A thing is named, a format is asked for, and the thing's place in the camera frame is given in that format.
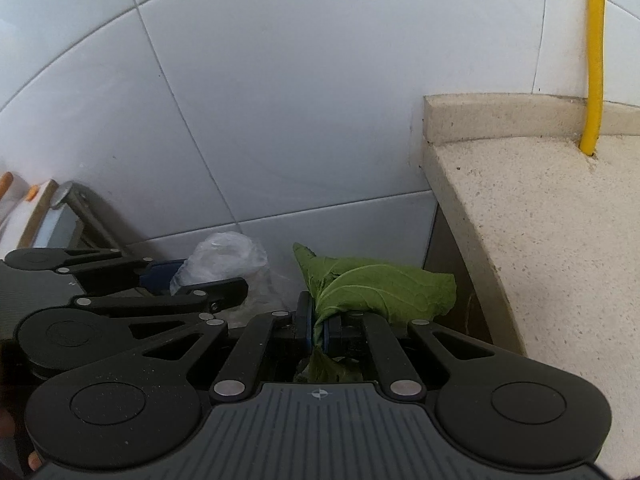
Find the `round joint cap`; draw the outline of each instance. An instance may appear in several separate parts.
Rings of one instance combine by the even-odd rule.
[[[396,395],[411,397],[422,391],[422,385],[410,379],[401,379],[391,383],[390,389]]]
[[[213,391],[223,397],[233,397],[240,395],[244,392],[244,384],[240,381],[228,379],[226,381],[220,381],[213,387]]]

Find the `cutting board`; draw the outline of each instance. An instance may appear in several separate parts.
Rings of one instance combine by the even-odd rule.
[[[0,258],[14,249],[31,247],[58,184],[48,180],[33,187],[0,225]]]

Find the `yellow cable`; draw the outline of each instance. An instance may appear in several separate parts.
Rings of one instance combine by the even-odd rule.
[[[593,155],[602,122],[602,99],[604,94],[604,0],[588,0],[587,5],[587,64],[589,67],[589,94],[587,97],[587,120],[580,139],[580,150]]]

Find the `plastic bag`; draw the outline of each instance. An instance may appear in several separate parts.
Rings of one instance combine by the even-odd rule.
[[[229,328],[245,326],[256,314],[285,310],[271,285],[267,253],[260,242],[233,231],[215,233],[199,243],[171,280],[175,294],[183,285],[242,277],[249,293],[242,305],[223,310],[216,317]]]

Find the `green leaf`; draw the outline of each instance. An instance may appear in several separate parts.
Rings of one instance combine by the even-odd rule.
[[[314,346],[308,366],[310,383],[360,383],[362,372],[358,362],[347,357],[331,359]]]
[[[316,301],[322,291],[333,280],[348,270],[382,263],[372,258],[327,258],[326,256],[316,256],[313,251],[299,243],[293,244],[293,253],[305,279],[306,288]]]
[[[391,324],[406,324],[446,314],[455,302],[452,274],[391,264],[358,267],[336,277],[316,299],[314,341],[321,336],[324,320],[338,312],[368,310]]]

